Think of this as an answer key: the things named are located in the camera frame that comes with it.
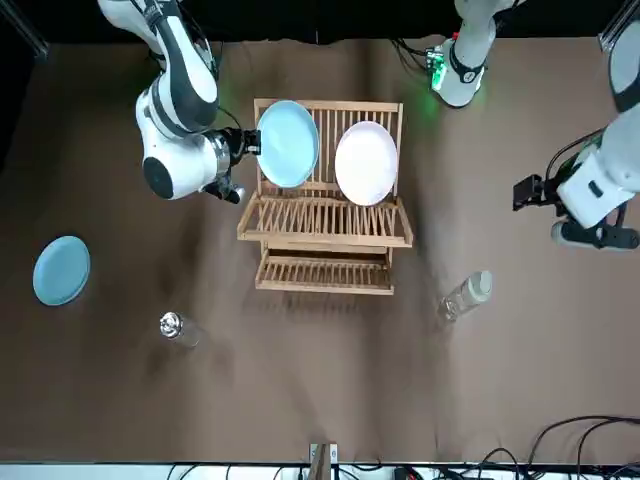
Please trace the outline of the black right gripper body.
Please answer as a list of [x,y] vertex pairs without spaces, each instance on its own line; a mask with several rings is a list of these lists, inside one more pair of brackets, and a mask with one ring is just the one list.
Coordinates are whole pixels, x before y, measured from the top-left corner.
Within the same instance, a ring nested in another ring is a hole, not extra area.
[[245,155],[246,131],[240,128],[224,128],[223,137],[228,146],[230,163],[238,164]]

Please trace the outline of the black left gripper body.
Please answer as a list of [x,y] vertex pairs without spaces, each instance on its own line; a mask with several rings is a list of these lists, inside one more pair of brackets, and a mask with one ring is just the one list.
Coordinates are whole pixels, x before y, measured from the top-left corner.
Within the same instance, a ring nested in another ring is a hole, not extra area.
[[513,186],[512,210],[519,211],[524,207],[540,205],[543,201],[544,181],[540,175],[532,174]]

